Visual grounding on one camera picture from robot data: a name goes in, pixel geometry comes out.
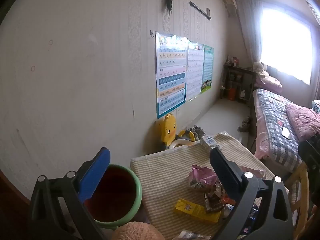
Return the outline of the yellow small box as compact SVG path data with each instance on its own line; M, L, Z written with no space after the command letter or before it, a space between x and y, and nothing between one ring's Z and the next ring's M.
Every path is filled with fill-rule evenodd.
M221 211L207 213L204 206L182 198L180 198L175 204L174 212L206 224L217 223L221 216Z

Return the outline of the pink snack wrapper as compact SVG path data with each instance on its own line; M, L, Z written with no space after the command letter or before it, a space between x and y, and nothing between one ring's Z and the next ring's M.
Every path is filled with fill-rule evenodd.
M217 174L212 169L192 165L191 172L188 175L188 185L190 188L197 191L210 192L216 189L217 181Z

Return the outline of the white milk carton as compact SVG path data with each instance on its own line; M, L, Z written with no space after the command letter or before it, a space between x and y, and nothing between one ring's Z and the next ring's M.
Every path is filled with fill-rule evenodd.
M214 148L221 150L220 145L216 142L212 135L204 135L200 138L200 144L210 152Z

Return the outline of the green red trash bin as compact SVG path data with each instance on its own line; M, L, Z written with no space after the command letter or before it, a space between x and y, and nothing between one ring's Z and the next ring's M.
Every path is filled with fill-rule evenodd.
M133 220L142 203L142 186L129 168L111 164L84 205L100 228L115 230Z

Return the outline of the trash pile wrappers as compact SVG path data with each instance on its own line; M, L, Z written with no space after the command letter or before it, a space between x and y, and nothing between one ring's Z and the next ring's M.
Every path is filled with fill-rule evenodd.
M215 185L209 192L204 193L204 202L206 213L221 212L221 220L226 220L236 205L235 200L229 198L219 180L216 181ZM246 219L244 227L240 232L240 236L247 236L252 231L258 211L259 207L256 203L254 203Z

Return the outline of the wooden chair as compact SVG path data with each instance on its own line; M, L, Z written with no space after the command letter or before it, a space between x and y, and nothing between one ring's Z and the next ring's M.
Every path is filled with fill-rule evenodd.
M308 168L305 163L285 181L290 190L289 202L293 222L293 239L319 238L319 207L311 203Z

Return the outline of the bed with plaid quilt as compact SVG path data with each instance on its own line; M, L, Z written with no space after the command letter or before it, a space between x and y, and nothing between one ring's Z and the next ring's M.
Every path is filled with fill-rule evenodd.
M302 163L298 154L298 140L286 112L286 104L293 103L285 97L269 90L258 88L253 91L256 116L255 156L266 159L283 172L293 173ZM281 135L282 127L287 127L291 139Z

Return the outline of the phone on bed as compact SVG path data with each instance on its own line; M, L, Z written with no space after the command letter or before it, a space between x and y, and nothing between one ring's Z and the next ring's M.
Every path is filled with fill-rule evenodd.
M289 131L289 129L287 127L282 127L282 130L281 130L281 135L286 138L287 140L290 140L291 139L291 133Z

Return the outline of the checkered beige table cloth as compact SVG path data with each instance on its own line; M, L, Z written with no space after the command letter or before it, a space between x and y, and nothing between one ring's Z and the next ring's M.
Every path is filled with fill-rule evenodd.
M238 166L262 170L268 180L275 177L234 137L219 133L214 140L227 160ZM142 203L147 217L165 239L174 239L183 230L214 238L224 226L225 220L221 217L217 223L207 224L174 211L179 199L204 206L203 193L192 189L188 181L192 165L213 170L209 150L199 142L132 159L130 165L142 186Z

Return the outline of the yellow duck potty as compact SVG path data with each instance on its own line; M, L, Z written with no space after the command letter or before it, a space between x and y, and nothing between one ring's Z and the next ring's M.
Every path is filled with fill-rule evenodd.
M189 129L177 133L176 118L171 113L166 114L159 122L158 131L165 150L190 146L196 142L195 134Z

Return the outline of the dark shelf unit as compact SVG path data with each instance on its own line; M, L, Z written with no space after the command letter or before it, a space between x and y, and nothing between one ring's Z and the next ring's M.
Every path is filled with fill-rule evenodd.
M223 65L220 98L249 105L256 77L252 67L240 67L237 57L228 56Z

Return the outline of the window with curtain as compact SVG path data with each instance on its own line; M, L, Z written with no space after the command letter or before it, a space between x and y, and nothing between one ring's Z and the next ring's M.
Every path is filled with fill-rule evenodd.
M262 0L235 0L248 58L311 85L316 67L316 34L292 12Z

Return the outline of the green wall poster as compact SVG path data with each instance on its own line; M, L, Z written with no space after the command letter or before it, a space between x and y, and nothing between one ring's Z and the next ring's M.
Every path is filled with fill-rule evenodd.
M214 48L205 45L201 93L204 93L205 91L211 88L212 75L213 75L213 63L214 63Z

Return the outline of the white chart wall poster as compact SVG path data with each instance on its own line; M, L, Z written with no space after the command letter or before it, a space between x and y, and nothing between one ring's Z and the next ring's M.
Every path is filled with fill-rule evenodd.
M203 76L204 45L191 42L188 43L188 59L186 73L186 95L185 101L190 101L200 94Z

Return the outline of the pinyin wall poster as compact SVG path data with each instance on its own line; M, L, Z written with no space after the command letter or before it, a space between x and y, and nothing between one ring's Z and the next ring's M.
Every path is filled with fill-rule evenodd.
M188 39L156 33L157 118L185 103Z

